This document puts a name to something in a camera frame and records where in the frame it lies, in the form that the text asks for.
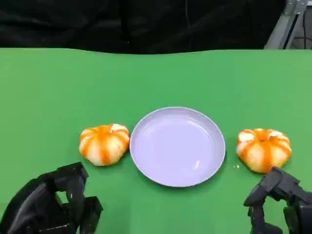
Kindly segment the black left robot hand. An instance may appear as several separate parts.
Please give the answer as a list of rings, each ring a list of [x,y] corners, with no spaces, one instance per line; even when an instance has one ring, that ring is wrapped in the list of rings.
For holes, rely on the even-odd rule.
[[[88,173],[81,162],[41,174],[11,199],[0,222],[2,234],[93,234],[103,207],[84,195]]]

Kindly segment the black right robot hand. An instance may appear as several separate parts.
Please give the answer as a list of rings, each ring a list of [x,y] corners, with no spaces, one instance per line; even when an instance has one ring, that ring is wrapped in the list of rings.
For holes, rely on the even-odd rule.
[[[312,232],[312,193],[299,186],[300,181],[278,167],[272,167],[253,188],[244,202],[248,207],[252,234],[281,234],[282,229],[267,223],[263,205],[266,197],[276,201],[284,200],[284,218],[290,234],[310,234]]]

